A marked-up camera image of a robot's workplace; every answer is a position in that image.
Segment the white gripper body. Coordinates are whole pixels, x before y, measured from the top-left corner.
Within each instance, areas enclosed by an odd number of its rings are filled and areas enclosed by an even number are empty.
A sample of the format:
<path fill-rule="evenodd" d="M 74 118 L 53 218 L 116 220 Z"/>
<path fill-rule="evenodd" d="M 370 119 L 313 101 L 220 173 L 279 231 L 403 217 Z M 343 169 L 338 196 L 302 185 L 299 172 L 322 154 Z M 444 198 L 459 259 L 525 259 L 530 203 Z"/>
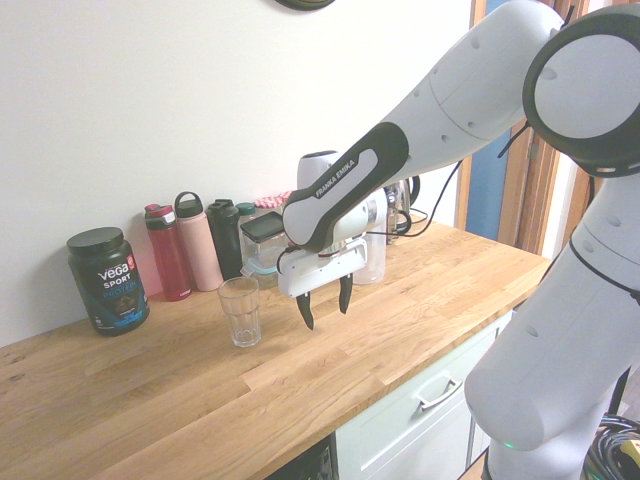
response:
<path fill-rule="evenodd" d="M 287 253 L 279 263 L 278 287 L 285 296 L 296 298 L 360 270 L 366 260 L 367 245 L 363 238 L 348 242 L 329 257 L 304 250 Z"/>

